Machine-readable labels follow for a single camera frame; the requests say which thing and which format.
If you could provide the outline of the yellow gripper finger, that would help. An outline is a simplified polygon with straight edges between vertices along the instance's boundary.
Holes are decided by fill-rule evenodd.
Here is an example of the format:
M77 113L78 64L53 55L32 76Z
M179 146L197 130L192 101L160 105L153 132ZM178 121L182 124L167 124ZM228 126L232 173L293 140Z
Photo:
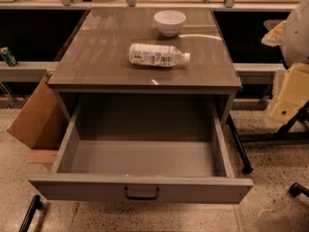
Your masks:
M309 101L309 65L293 63L284 73L282 86L269 117L279 123L292 119Z

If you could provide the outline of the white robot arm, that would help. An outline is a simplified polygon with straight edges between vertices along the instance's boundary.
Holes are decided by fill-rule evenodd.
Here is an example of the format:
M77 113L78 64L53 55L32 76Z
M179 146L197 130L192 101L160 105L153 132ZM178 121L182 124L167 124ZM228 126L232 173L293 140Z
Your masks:
M301 0L287 19L262 38L279 46L286 65L284 79L269 117L286 123L309 101L309 0Z

